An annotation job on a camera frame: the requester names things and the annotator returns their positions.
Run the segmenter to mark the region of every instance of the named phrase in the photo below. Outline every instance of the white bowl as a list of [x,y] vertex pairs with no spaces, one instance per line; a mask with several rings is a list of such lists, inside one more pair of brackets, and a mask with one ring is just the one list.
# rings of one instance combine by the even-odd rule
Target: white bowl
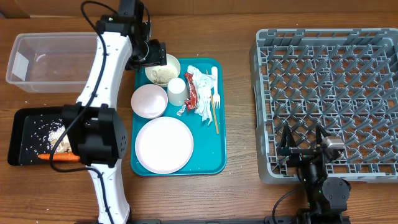
[[132,94],[131,108],[140,117],[154,119],[164,113],[168,100],[167,93],[162,87],[147,84]]
[[161,117],[144,125],[136,138],[138,161],[156,174],[171,174],[183,168],[193,152],[193,136],[178,119]]
[[158,66],[145,68],[145,75],[147,76],[149,81],[163,88],[167,87],[168,82],[163,84],[156,83],[155,80],[153,79],[153,74],[152,74],[153,71],[156,72],[159,71],[159,69],[168,69],[170,71],[173,71],[175,76],[173,76],[171,79],[177,78],[181,72],[181,65],[177,58],[175,58],[173,55],[166,54],[166,60],[167,60],[167,65],[158,65]]

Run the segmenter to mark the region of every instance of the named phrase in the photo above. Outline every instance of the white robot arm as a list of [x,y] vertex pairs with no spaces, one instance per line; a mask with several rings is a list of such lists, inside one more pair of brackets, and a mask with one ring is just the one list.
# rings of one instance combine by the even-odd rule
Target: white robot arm
[[[109,55],[105,64],[105,70],[99,84],[97,97],[93,100],[91,107],[101,107],[106,104],[109,108],[115,108],[118,102],[118,92],[120,82],[122,80],[124,67],[132,53],[130,39],[123,37],[119,33],[105,32],[102,35],[107,46],[106,51]],[[87,84],[77,99],[77,103],[85,106],[90,99],[95,83],[100,73],[100,68],[103,60],[103,49],[100,38],[97,37],[97,51],[93,62],[93,67],[90,72]],[[109,168],[107,164],[91,164],[88,167],[93,167],[103,174],[105,184],[106,200],[108,202],[109,211],[112,214],[114,223],[127,223],[130,218],[130,206],[127,203],[124,195],[123,180],[121,172],[122,160],[118,159],[113,168]],[[97,196],[99,216],[98,222],[103,224],[110,224],[110,219],[106,213],[101,181],[98,175],[89,171],[93,179],[95,193]]]
[[[99,206],[98,223],[131,223],[130,206],[124,195],[121,161],[127,151],[128,136],[117,112],[118,92],[124,69],[140,69],[166,64],[165,45],[149,40],[150,21],[143,22],[144,5],[139,0],[121,0],[119,14],[101,16],[96,29],[106,45],[106,63],[96,91],[76,125],[76,117],[90,102],[104,59],[103,43],[97,38],[96,55],[90,76],[76,105],[64,106],[63,123],[70,126],[68,138],[81,163],[89,170]],[[111,219],[105,207],[104,195]]]

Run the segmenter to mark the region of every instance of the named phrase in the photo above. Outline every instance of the plastic cup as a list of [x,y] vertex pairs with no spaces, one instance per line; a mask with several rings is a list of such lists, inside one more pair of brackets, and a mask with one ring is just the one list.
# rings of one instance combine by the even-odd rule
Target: plastic cup
[[174,106],[182,106],[188,99],[187,84],[182,78],[173,78],[167,85],[167,97]]

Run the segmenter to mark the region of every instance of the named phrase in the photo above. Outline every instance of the red wrapper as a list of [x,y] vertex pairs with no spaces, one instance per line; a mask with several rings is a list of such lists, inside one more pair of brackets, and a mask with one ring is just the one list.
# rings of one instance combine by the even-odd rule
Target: red wrapper
[[195,110],[197,108],[198,96],[195,86],[193,85],[192,82],[193,75],[191,73],[185,72],[184,76],[189,84],[189,95],[190,95],[190,98],[185,102],[185,105],[187,106],[187,111]]

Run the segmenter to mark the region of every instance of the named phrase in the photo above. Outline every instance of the black tray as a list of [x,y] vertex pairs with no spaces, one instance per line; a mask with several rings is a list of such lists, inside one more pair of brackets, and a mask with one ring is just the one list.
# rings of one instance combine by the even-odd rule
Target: black tray
[[56,130],[62,125],[62,108],[25,108],[15,113],[8,151],[10,165],[48,164],[39,159],[37,154],[50,153],[51,148],[47,149],[50,146],[47,138],[51,129]]

